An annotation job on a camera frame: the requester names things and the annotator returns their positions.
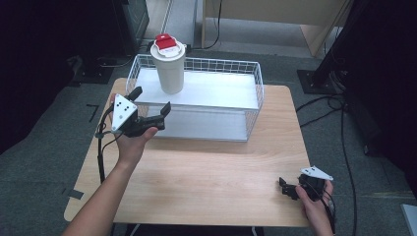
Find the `red lid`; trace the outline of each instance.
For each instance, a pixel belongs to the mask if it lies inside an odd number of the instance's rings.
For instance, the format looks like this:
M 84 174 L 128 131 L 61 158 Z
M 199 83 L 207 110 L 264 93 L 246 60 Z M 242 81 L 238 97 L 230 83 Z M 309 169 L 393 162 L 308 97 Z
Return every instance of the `red lid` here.
M 159 47 L 159 50 L 177 45 L 175 39 L 172 38 L 168 33 L 162 33 L 157 35 L 155 44 L 157 45 L 157 47 Z

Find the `wire basket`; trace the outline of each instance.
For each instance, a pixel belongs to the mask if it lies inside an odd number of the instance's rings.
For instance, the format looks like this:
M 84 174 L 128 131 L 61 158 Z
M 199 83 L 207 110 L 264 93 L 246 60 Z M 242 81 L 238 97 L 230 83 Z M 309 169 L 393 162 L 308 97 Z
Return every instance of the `wire basket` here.
M 181 94 L 166 94 L 158 85 L 150 55 L 136 56 L 126 84 L 129 94 L 141 86 L 135 101 L 140 116 L 156 115 L 171 101 L 166 129 L 157 135 L 169 138 L 246 142 L 264 102 L 264 85 L 258 62 L 186 57 Z M 207 91 L 190 93 L 194 87 Z

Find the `paper cup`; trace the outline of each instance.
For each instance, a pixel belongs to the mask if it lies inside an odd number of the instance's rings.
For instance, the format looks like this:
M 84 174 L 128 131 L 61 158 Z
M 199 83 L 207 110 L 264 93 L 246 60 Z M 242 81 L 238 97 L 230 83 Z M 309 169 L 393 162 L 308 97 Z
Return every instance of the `paper cup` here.
M 184 60 L 186 48 L 175 39 L 176 46 L 159 49 L 154 43 L 150 48 L 162 90 L 174 94 L 184 86 Z

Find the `person's right hand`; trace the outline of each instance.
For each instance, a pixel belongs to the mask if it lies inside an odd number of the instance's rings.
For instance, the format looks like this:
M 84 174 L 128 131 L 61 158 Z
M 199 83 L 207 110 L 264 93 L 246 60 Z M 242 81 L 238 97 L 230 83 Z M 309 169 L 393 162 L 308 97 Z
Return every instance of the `person's right hand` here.
M 110 104 L 114 102 L 116 94 L 111 94 Z M 148 128 L 141 136 L 129 138 L 125 135 L 120 136 L 115 134 L 114 137 L 117 138 L 116 143 L 119 148 L 119 160 L 117 161 L 117 166 L 123 166 L 124 168 L 129 168 L 133 171 L 136 165 L 142 158 L 144 153 L 145 144 L 149 141 L 157 132 L 156 127 Z
M 317 236 L 333 235 L 331 231 L 330 222 L 328 221 L 328 214 L 322 201 L 313 202 L 306 191 L 301 187 L 295 187 L 295 191 L 303 202 L 305 214 L 310 221 L 311 227 Z M 333 192 L 333 185 L 329 180 L 326 180 L 326 192 L 329 195 Z M 323 200 L 328 205 L 329 196 L 323 197 Z

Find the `wooden table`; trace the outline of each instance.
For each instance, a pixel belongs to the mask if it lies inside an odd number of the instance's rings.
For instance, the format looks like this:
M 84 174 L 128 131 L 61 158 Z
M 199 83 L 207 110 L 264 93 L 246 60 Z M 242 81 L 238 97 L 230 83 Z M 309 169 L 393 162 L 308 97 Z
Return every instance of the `wooden table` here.
M 124 94 L 125 85 L 126 79 L 117 80 L 112 92 Z M 103 143 L 112 139 L 108 135 Z M 66 220 L 73 219 L 100 184 L 96 149 L 93 138 L 75 185 L 75 190 L 85 194 L 80 200 L 69 200 Z M 116 145 L 104 151 L 106 174 L 117 155 Z M 297 183 L 300 168 L 309 166 L 290 90 L 265 86 L 264 106 L 246 143 L 149 141 L 114 221 L 307 226 L 300 201 L 283 196 L 277 180 L 282 177 Z

